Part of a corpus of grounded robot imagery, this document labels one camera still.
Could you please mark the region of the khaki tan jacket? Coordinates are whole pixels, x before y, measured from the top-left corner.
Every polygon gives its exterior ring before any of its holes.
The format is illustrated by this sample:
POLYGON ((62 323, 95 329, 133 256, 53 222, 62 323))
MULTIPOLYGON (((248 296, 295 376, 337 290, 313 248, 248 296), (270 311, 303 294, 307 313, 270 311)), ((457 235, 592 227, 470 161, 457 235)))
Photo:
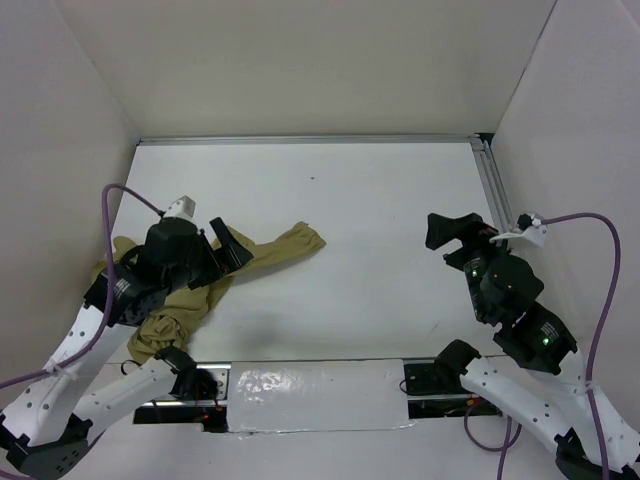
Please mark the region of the khaki tan jacket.
POLYGON ((276 239, 258 244, 232 228, 230 232, 253 255, 239 271, 204 287, 181 288, 170 294, 161 308, 155 310, 137 327, 127 342, 130 359, 144 364, 163 348, 188 349, 191 338, 231 288, 238 277, 262 275, 310 258, 326 246, 321 235, 305 222, 294 224, 276 239))

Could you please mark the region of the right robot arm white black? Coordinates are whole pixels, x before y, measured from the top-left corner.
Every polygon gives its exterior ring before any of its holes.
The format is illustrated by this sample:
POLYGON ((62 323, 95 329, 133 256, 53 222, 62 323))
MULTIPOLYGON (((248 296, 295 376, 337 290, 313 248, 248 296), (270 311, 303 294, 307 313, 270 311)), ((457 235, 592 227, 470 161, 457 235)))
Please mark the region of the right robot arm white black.
POLYGON ((427 217, 426 247, 435 251, 459 241, 459 248, 443 259, 464 274, 476 320, 494 328, 494 342, 541 385, 544 397, 501 374, 459 339, 432 363, 406 364, 399 388, 412 401, 444 389, 464 390, 492 404, 507 419, 505 439, 495 450, 500 456, 526 430, 554 454, 567 479, 636 479, 639 433, 594 379, 604 324, 597 324, 588 353, 582 353, 565 323, 539 303, 543 282, 510 248, 516 240, 540 247, 549 226, 569 219, 524 213, 514 230, 501 233, 476 213, 427 217))

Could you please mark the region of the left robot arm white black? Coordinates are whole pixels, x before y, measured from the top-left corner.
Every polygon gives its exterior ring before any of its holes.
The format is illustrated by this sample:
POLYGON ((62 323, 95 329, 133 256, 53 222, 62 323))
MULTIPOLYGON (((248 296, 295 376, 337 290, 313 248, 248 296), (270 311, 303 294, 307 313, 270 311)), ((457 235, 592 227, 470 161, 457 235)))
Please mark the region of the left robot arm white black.
POLYGON ((218 247, 191 221, 164 217, 142 245, 98 275, 44 377, 1 412, 1 448, 22 476, 63 477, 111 425, 158 397, 219 399, 220 380, 173 345, 125 378, 90 388, 113 353, 171 293, 207 286, 252 260, 221 218, 210 225, 218 247))

